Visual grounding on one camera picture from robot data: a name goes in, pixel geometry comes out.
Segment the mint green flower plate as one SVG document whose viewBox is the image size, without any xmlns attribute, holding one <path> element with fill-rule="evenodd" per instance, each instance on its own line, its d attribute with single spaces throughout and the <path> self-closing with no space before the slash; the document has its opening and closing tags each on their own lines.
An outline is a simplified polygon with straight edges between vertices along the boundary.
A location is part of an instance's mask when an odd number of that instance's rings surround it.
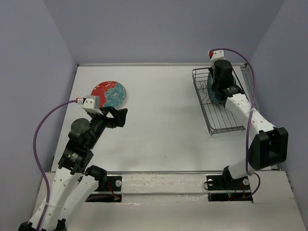
<svg viewBox="0 0 308 231">
<path fill-rule="evenodd" d="M 207 91 L 208 91 L 208 96 L 213 104 L 221 104 L 223 105 L 223 101 L 219 100 L 215 92 L 219 89 L 220 87 L 220 80 L 219 78 L 215 78 L 214 74 L 209 72 L 208 77 L 207 77 Z"/>
</svg>

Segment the red and blue floral plate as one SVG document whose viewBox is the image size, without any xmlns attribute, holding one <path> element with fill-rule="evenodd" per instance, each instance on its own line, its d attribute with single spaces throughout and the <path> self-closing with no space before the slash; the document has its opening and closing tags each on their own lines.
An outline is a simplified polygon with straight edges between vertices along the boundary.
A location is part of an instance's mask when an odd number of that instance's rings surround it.
<svg viewBox="0 0 308 231">
<path fill-rule="evenodd" d="M 125 87 L 119 82 L 105 81 L 95 86 L 91 95 L 100 97 L 100 107 L 119 108 L 124 103 L 127 93 Z"/>
</svg>

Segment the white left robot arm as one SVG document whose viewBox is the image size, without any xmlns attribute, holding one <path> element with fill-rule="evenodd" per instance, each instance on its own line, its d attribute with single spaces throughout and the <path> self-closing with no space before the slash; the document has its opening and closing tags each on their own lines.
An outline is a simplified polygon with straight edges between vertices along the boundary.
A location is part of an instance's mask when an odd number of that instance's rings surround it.
<svg viewBox="0 0 308 231">
<path fill-rule="evenodd" d="M 93 158 L 92 149 L 106 128 L 124 127 L 128 110 L 108 106 L 86 111 L 91 120 L 78 118 L 71 124 L 69 141 L 52 184 L 47 187 L 46 198 L 19 230 L 67 230 L 73 214 L 91 193 L 106 186 L 106 170 L 88 165 Z"/>
</svg>

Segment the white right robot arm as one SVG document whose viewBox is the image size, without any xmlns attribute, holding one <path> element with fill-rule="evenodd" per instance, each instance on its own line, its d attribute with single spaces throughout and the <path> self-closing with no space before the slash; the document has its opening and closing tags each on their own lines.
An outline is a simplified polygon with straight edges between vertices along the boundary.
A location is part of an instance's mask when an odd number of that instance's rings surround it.
<svg viewBox="0 0 308 231">
<path fill-rule="evenodd" d="M 214 94 L 211 101 L 227 108 L 246 129 L 245 158 L 225 167 L 219 179 L 213 181 L 214 185 L 232 189 L 239 179 L 286 161 L 288 131 L 274 126 L 254 108 L 243 89 L 236 84 L 229 61 L 214 61 L 210 78 L 209 89 Z"/>
</svg>

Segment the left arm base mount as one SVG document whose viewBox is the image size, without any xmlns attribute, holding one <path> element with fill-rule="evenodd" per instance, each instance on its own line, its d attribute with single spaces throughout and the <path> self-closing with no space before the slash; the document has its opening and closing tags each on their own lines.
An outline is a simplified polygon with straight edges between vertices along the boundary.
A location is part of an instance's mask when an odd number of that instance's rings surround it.
<svg viewBox="0 0 308 231">
<path fill-rule="evenodd" d="M 106 183 L 100 183 L 99 187 L 86 199 L 86 202 L 121 203 L 121 189 L 122 176 L 107 176 Z"/>
</svg>

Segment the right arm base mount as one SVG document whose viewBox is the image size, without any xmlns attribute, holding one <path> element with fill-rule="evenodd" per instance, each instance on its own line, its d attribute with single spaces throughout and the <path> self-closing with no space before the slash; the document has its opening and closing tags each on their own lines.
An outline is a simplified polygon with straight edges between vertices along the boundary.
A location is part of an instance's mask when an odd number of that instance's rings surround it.
<svg viewBox="0 0 308 231">
<path fill-rule="evenodd" d="M 210 202 L 252 201 L 248 177 L 225 181 L 222 175 L 208 175 L 203 187 Z"/>
</svg>

